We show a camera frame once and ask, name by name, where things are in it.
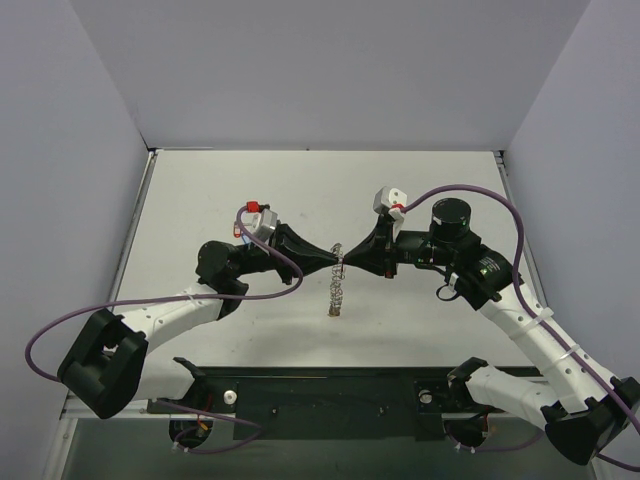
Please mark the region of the white disc wire keyring holder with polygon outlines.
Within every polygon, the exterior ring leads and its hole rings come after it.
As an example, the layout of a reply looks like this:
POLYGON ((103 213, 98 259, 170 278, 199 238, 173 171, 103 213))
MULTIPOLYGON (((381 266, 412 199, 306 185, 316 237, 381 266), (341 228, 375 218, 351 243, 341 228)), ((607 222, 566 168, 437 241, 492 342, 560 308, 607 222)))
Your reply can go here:
POLYGON ((341 243, 335 243, 331 252, 336 256, 337 263, 331 268, 331 279, 329 284, 329 308, 328 308, 328 316, 329 317, 339 317, 341 315, 343 300, 344 300, 344 292, 342 288, 342 283, 345 278, 344 273, 344 254, 342 250, 341 243))

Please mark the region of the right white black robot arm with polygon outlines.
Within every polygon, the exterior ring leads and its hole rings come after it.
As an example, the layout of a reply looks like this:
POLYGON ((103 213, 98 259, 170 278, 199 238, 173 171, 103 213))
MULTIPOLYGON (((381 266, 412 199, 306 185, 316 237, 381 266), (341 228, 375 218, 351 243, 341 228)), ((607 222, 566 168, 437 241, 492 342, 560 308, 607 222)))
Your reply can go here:
POLYGON ((347 265, 391 279, 401 264, 440 271, 457 298, 500 328, 545 379, 539 385, 472 357, 447 378, 449 402, 508 412, 544 431, 565 458, 586 465, 639 408, 639 383, 595 362, 554 321, 500 253, 470 229, 471 208, 445 198, 428 231, 402 231, 399 207, 378 204, 374 230, 344 257, 347 265))

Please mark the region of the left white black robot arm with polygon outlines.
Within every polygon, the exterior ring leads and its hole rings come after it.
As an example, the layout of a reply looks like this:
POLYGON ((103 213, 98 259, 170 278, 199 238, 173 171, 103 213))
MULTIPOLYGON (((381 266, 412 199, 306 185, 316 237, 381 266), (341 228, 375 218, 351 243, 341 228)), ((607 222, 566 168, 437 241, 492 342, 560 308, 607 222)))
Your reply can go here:
POLYGON ((61 362, 57 377, 99 418, 133 400, 171 399, 181 410, 200 408, 204 384, 182 360, 148 360, 161 345, 233 313, 249 290, 241 276, 275 271, 286 285, 336 265, 335 254, 279 224, 265 247, 209 241, 197 255, 194 284, 166 302, 115 314, 92 313, 61 362))

